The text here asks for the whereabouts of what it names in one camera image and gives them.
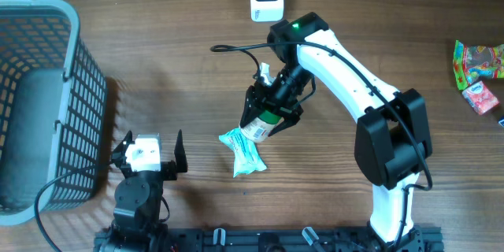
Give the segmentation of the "mint wet wipes pack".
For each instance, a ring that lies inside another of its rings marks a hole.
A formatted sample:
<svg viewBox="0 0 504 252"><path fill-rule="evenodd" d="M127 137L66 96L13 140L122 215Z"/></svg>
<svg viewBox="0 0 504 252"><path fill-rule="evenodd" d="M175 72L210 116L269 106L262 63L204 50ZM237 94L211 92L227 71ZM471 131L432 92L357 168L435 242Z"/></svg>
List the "mint wet wipes pack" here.
<svg viewBox="0 0 504 252"><path fill-rule="evenodd" d="M262 172L267 169L267 165L260 158L255 143L249 140L240 131L240 128L220 135L219 140L235 155L233 177Z"/></svg>

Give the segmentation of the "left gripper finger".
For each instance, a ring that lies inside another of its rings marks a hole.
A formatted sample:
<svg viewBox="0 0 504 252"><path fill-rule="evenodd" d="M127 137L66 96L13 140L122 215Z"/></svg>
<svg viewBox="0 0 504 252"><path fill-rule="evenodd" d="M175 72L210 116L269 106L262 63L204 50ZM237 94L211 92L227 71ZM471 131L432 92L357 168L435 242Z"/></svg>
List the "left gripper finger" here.
<svg viewBox="0 0 504 252"><path fill-rule="evenodd" d="M187 155L183 146L183 133L181 129L177 133L176 145L174 148L174 157L176 161L176 171L178 173L187 172Z"/></svg>
<svg viewBox="0 0 504 252"><path fill-rule="evenodd" d="M111 153L111 162L123 173L124 177L130 177L132 175L132 168L126 162L126 151L130 144L133 143L132 131L128 131L123 140L116 146L116 148Z"/></svg>

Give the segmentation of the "green lid plastic jar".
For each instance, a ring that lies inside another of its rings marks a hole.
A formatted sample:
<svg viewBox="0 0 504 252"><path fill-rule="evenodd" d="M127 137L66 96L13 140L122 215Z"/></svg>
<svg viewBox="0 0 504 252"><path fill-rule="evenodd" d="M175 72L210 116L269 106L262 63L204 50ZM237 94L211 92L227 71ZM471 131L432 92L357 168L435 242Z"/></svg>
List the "green lid plastic jar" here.
<svg viewBox="0 0 504 252"><path fill-rule="evenodd" d="M271 131L279 123L280 117L269 111L254 118L247 126L241 127L241 133L254 143L261 143L268 138Z"/></svg>

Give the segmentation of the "green Haribo candy bag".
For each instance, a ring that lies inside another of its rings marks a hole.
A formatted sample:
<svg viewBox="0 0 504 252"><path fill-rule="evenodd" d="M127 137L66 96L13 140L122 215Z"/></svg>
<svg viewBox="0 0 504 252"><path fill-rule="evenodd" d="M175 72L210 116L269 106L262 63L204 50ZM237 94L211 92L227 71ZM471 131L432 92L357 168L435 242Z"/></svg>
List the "green Haribo candy bag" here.
<svg viewBox="0 0 504 252"><path fill-rule="evenodd" d="M466 46L454 44L453 70L458 90L463 91L478 80L503 78L503 45Z"/></svg>

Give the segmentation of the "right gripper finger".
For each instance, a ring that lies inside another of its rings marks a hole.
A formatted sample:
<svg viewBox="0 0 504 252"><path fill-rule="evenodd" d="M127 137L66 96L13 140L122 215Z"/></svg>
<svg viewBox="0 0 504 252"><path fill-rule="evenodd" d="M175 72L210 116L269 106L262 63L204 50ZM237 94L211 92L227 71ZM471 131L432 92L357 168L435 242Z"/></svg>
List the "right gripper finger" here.
<svg viewBox="0 0 504 252"><path fill-rule="evenodd" d="M243 113L239 122L241 128L245 128L253 120L262 114L262 108L255 94L254 88L248 88L246 91Z"/></svg>
<svg viewBox="0 0 504 252"><path fill-rule="evenodd" d="M301 118L302 112L291 112L291 113L274 113L274 115L281 117L283 120L278 123L268 134L268 137L275 135L278 132L281 132L287 128L295 126Z"/></svg>

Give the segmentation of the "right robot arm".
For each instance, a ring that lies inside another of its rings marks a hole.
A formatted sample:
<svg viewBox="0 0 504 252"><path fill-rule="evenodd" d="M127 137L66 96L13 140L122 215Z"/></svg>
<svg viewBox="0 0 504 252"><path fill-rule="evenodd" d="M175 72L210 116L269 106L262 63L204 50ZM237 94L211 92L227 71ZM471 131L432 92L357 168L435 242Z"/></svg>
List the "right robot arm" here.
<svg viewBox="0 0 504 252"><path fill-rule="evenodd" d="M264 44L284 63L275 78L259 67L246 91L239 129L260 143L295 126L317 80L345 106L356 123L354 158L372 184L370 226L388 249L399 250L413 229L412 193L432 154L425 102L414 89L401 92L372 74L348 52L316 13L274 24Z"/></svg>

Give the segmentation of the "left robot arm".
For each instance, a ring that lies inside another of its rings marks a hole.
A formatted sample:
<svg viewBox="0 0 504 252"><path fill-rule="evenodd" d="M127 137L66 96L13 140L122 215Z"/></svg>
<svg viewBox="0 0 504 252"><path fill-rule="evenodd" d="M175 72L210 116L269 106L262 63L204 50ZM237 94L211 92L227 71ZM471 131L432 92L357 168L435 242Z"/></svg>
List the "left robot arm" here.
<svg viewBox="0 0 504 252"><path fill-rule="evenodd" d="M111 225L95 235L94 250L106 251L178 251L169 235L166 221L160 217L165 181L177 179L188 170L183 134L177 133L173 161L161 160L159 134L134 137L128 132L111 153L111 162L122 172L114 193L116 201Z"/></svg>

